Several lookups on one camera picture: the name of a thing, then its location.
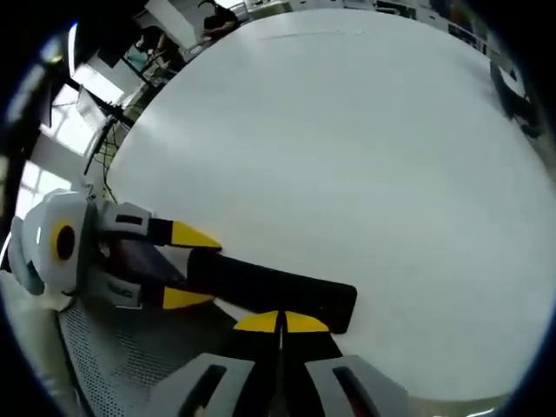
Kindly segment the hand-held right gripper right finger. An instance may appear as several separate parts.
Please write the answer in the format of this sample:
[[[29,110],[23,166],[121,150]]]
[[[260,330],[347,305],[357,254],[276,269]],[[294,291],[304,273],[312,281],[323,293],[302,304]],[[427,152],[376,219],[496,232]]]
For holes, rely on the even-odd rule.
[[[328,327],[287,311],[283,375],[292,416],[410,416],[407,390],[356,354],[344,354]]]

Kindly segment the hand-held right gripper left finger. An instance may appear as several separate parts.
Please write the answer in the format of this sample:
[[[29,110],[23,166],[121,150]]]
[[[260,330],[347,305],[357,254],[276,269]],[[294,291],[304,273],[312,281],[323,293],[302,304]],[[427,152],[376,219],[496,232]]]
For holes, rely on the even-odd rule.
[[[277,310],[238,321],[219,353],[197,355],[152,388],[147,415],[269,415],[280,327]]]

